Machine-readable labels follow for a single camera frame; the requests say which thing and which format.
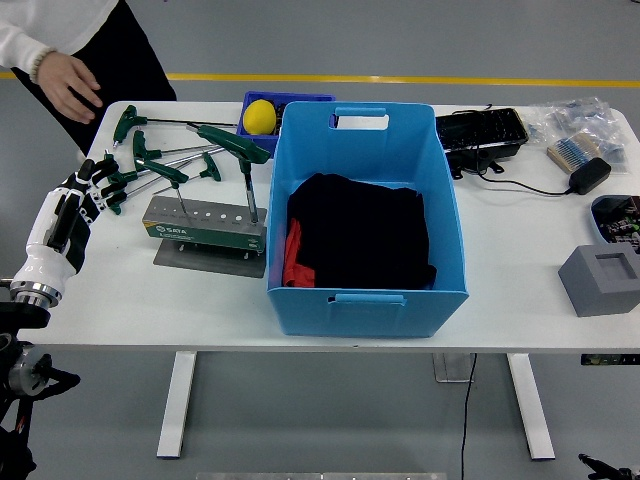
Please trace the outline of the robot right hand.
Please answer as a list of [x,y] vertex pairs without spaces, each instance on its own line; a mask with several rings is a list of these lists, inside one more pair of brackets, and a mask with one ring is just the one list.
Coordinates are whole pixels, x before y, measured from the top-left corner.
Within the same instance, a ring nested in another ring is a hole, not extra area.
[[587,454],[580,453],[578,459],[592,470],[587,475],[590,480],[633,480],[639,478],[637,470],[628,467],[616,468]]

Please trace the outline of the person's right hand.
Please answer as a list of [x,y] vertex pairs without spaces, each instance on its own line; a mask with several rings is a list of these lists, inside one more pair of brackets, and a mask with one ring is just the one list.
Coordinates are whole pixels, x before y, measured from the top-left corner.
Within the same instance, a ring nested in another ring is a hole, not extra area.
[[89,124],[103,106],[101,89],[93,73],[79,59],[60,52],[47,53],[36,72],[37,85],[64,117]]

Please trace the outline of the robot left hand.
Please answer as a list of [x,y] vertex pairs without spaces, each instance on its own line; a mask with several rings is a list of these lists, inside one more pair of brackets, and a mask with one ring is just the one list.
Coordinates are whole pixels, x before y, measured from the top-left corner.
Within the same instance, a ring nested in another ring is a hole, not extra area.
[[99,162],[87,159],[47,194],[27,240],[26,262],[10,285],[14,301],[59,303],[66,282],[84,264],[92,223],[126,199],[126,183],[108,181],[118,172],[111,156]]

